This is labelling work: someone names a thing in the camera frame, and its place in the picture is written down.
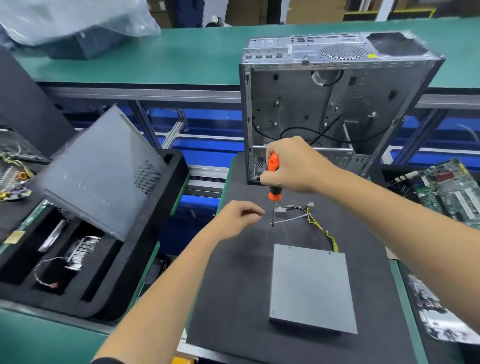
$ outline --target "person's left hand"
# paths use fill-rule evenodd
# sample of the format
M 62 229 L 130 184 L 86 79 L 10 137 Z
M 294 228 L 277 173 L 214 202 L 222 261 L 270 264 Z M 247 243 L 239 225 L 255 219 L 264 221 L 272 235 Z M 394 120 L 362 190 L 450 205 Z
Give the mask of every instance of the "person's left hand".
M 217 241 L 233 238 L 239 235 L 247 226 L 260 221 L 265 211 L 253 202 L 231 201 L 215 218 L 205 226 Z

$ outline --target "screwdriver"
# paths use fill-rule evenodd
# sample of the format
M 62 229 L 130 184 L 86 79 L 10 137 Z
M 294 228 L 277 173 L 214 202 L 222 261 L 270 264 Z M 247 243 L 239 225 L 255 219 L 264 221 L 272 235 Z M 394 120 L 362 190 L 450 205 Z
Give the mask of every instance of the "screwdriver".
M 280 159 L 278 159 L 277 153 L 273 153 L 268 160 L 268 168 L 269 172 L 275 172 L 277 169 L 280 168 Z M 272 212 L 272 227 L 275 224 L 275 207 L 278 201 L 282 200 L 282 190 L 281 187 L 274 187 L 270 186 L 270 193 L 268 194 L 268 198 L 273 201 L 273 212 Z

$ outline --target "black sleeve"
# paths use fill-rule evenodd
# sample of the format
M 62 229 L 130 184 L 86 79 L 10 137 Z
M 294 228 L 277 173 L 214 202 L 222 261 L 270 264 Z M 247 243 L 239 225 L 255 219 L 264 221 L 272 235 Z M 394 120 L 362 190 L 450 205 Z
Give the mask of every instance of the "black sleeve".
M 123 364 L 120 360 L 113 358 L 98 358 L 93 360 L 90 364 Z

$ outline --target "person's right hand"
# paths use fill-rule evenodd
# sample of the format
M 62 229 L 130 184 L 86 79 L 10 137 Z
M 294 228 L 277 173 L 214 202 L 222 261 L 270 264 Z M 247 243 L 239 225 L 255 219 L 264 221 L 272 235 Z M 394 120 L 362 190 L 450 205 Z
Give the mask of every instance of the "person's right hand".
M 260 177 L 263 185 L 285 187 L 297 192 L 322 193 L 325 184 L 341 171 L 299 136 L 270 143 L 267 147 L 267 163 L 274 152 L 280 160 L 280 168 L 276 172 L 263 172 Z

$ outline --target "orange screwdriver handle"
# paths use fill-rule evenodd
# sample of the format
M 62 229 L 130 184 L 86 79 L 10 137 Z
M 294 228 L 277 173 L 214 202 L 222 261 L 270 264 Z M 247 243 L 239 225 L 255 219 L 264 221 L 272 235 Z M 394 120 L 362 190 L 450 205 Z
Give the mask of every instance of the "orange screwdriver handle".
M 277 153 L 273 153 L 268 160 L 268 168 L 269 172 L 275 172 L 277 169 L 280 168 L 280 159 L 278 158 Z M 270 193 L 268 194 L 268 198 L 272 201 L 278 202 L 282 200 L 282 190 L 281 187 L 274 187 L 270 186 Z

